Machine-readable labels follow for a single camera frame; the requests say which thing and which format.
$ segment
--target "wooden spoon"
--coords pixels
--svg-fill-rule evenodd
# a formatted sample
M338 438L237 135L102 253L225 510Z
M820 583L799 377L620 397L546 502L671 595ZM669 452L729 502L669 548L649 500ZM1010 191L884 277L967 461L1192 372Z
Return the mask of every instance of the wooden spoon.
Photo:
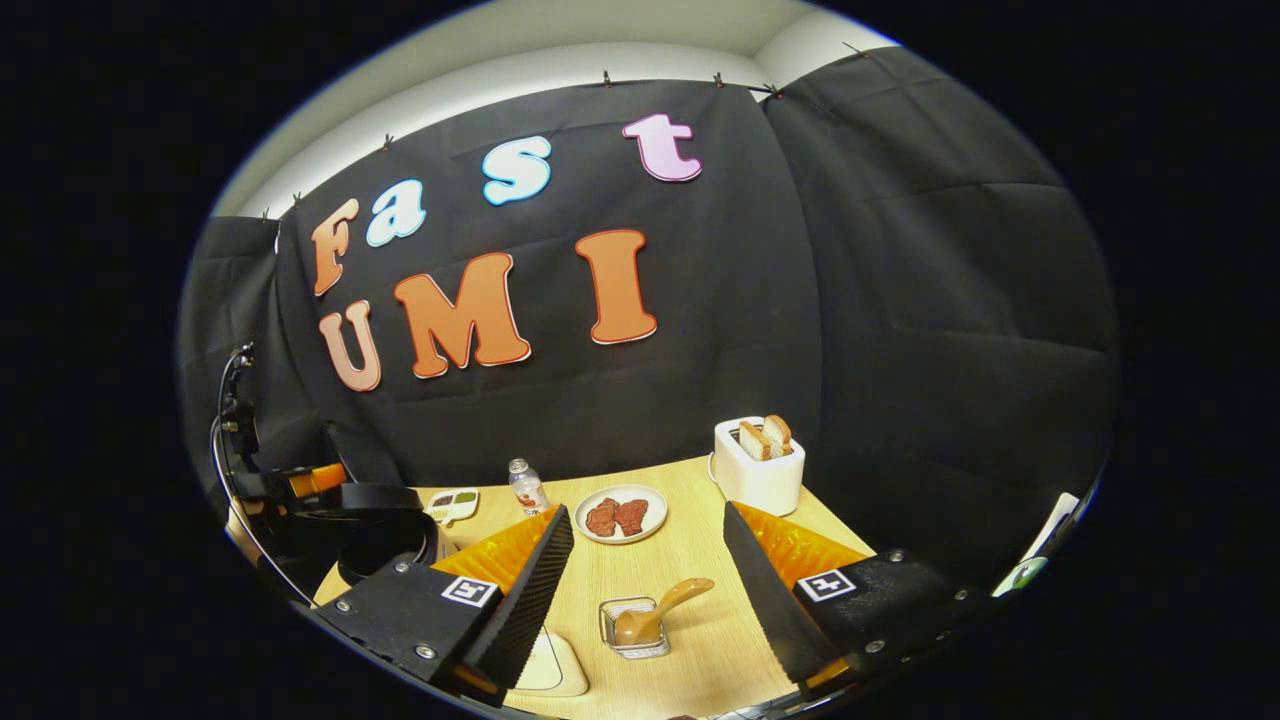
M662 616L666 615L672 607L703 594L704 592L716 587L714 580L707 578L690 578L687 580L681 580L676 583L676 587L667 591L667 594L662 596L662 601L658 607L649 610L646 612L636 612L634 610L626 610L618 619L613 621L613 644L628 646L628 644L648 644L658 642L662 637L662 629L659 623L662 623Z

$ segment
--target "bread slice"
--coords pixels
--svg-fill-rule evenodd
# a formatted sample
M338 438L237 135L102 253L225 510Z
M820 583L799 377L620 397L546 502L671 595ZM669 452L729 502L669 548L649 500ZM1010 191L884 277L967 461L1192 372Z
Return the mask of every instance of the bread slice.
M777 415L769 415L764 419L764 437L769 441L769 451L773 457L782 457L785 455L791 455L795 452L791 450L791 428L778 418Z
M759 428L745 420L737 424L737 443L751 456L751 460L763 462L769 459L769 439Z

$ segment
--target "light wood tabletop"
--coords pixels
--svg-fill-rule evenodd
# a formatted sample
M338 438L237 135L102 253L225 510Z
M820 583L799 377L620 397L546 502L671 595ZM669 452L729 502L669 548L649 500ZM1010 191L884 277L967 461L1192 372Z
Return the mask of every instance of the light wood tabletop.
M705 717L795 692L755 614L723 541L724 496L707 477L707 456L571 480L544 482L552 505L573 510L595 491L649 486L667 498L667 520L628 544L603 544L573 529L573 551L547 614L547 629L573 647L590 688L577 697L508 693L506 705L570 720ZM443 488L415 488L422 503ZM477 488L474 516L444 533L460 548L525 519L506 484ZM808 489L786 520L867 555L874 551ZM663 619L671 652L627 660L600 641L599 606L611 598L660 598L677 582L710 578L716 587ZM349 587L330 570L315 601L332 602Z

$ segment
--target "orange letter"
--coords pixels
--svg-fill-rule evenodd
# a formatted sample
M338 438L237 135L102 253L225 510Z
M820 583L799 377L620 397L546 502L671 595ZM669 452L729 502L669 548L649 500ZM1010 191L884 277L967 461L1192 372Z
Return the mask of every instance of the orange letter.
M311 242L316 246L316 297L342 277L342 265L334 254L347 254L347 220L356 219L356 213L360 213L360 202L352 197L311 233Z
M360 354L365 356L364 370L357 370L351 364L347 343L342 340L342 315L334 313L320 318L320 334L324 336L324 342L329 346L329 359L333 360L333 369L338 370L343 384L356 392L369 392L378 387L383 379L383 368L378 363L378 348L374 347L374 336L369 332L369 301L352 302L347 307L347 319L351 320L352 325L356 325L356 341L360 343Z
M531 354L529 343L516 331L507 296L511 255L490 252L467 263L458 283L454 306L431 275L404 278L396 286L396 300L404 305L408 332L413 338L413 374L420 378L443 375L449 364L435 351L431 338L458 368L466 368L471 355L471 333L480 336L476 363L502 365L518 363Z
M599 318L591 340L600 345L640 340L658 329L658 320L644 311L640 299L636 252L644 242L636 231L600 232L577 241L577 254L591 264Z

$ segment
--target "meat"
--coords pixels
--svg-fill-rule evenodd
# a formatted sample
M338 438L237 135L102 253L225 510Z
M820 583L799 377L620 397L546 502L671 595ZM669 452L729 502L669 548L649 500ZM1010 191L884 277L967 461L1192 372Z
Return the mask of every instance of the meat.
M612 497L605 497L603 502L593 507L586 514L586 529L591 530L602 538L613 537L613 530L617 523L613 519L614 511L618 509L618 501Z
M622 525L622 534L631 537L641 532L640 521L644 520L644 514L648 511L648 500L632 500L620 505L613 516L617 519L618 524Z

